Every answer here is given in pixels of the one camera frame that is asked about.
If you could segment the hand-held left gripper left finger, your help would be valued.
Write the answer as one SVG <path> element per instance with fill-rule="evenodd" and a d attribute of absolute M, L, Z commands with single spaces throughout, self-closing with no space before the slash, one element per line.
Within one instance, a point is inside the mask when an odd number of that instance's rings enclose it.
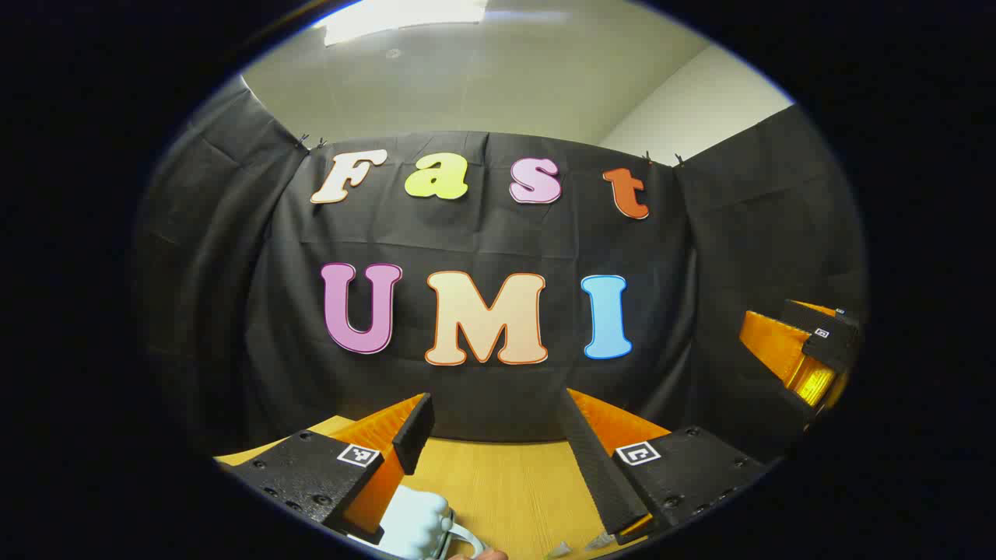
<path fill-rule="evenodd" d="M 330 435 L 300 430 L 222 467 L 302 519 L 377 544 L 389 503 L 416 471 L 434 422 L 433 398 L 417 394 Z"/>

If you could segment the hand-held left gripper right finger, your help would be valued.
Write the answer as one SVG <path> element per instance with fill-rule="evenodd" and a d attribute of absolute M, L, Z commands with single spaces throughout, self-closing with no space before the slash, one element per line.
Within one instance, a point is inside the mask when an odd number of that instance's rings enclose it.
<path fill-rule="evenodd" d="M 619 544 L 693 523 L 768 471 L 705 428 L 662 428 L 570 387 L 557 418 L 602 526 Z"/>

